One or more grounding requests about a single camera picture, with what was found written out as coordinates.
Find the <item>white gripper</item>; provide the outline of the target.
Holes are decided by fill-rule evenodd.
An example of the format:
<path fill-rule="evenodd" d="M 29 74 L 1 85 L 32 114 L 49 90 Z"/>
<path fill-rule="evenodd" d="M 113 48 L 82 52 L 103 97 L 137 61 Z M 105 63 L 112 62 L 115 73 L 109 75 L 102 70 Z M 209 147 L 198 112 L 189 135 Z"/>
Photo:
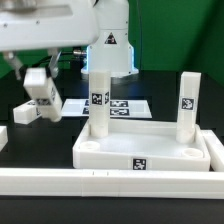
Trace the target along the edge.
<path fill-rule="evenodd" d="M 21 80 L 26 66 L 15 52 L 48 49 L 49 70 L 59 73 L 58 48 L 94 43 L 99 37 L 96 0 L 0 0 L 0 52 Z"/>

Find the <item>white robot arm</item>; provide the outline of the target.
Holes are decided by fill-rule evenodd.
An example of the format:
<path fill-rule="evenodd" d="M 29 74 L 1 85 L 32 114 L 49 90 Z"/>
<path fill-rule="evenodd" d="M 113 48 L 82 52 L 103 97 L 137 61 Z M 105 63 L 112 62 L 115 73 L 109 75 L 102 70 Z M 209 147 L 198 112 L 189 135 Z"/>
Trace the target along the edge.
<path fill-rule="evenodd" d="M 21 75 L 19 51 L 85 46 L 82 73 L 105 69 L 116 79 L 138 73 L 128 40 L 128 0 L 0 0 L 0 53 Z"/>

